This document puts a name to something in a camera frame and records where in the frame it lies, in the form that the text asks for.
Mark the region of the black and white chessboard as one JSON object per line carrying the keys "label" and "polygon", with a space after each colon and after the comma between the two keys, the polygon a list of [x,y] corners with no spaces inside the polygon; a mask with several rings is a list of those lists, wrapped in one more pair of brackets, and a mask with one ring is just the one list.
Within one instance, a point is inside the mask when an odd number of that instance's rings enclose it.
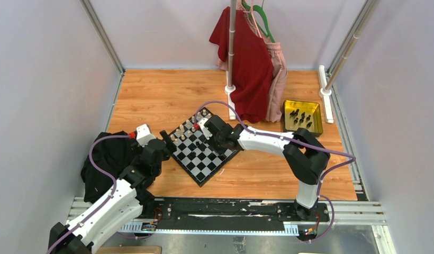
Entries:
{"label": "black and white chessboard", "polygon": [[194,121],[195,116],[192,115],[171,131],[168,138],[176,146],[173,159],[199,187],[202,187],[239,151],[230,149],[223,153],[214,151],[203,132],[193,126]]}

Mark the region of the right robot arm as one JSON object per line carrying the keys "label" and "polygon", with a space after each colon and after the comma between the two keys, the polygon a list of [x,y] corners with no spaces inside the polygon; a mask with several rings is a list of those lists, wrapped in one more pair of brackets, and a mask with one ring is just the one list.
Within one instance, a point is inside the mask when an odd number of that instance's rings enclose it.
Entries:
{"label": "right robot arm", "polygon": [[307,129],[269,132],[245,124],[231,126],[217,115],[200,119],[194,127],[203,132],[210,147],[217,153],[227,149],[256,150],[284,157],[299,181],[294,213],[302,221],[315,216],[320,177],[327,168],[330,154]]}

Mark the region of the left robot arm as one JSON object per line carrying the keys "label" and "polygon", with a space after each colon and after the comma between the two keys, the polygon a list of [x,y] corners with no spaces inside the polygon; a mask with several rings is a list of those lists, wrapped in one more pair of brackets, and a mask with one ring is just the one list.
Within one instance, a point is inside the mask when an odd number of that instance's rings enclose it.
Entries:
{"label": "left robot arm", "polygon": [[147,190],[161,174],[161,165],[176,151],[174,139],[166,131],[155,137],[144,124],[134,132],[120,135],[120,139],[134,139],[141,152],[119,177],[100,168],[93,160],[93,167],[112,181],[112,186],[86,211],[67,224],[57,223],[50,230],[48,253],[96,253],[103,243],[131,220],[150,218],[157,225],[162,209],[155,205],[155,197]]}

